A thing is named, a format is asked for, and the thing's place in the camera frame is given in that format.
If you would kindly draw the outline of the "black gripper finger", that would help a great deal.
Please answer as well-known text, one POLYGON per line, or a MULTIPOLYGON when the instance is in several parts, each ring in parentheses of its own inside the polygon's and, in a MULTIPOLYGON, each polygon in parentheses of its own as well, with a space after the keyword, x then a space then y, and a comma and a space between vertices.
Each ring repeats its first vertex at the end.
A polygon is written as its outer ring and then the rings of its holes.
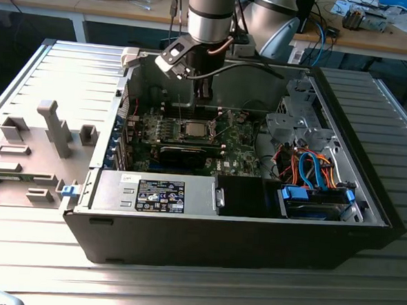
POLYGON ((195 80, 194 94, 197 99, 212 100, 213 98, 212 80, 213 80, 212 76, 195 80))

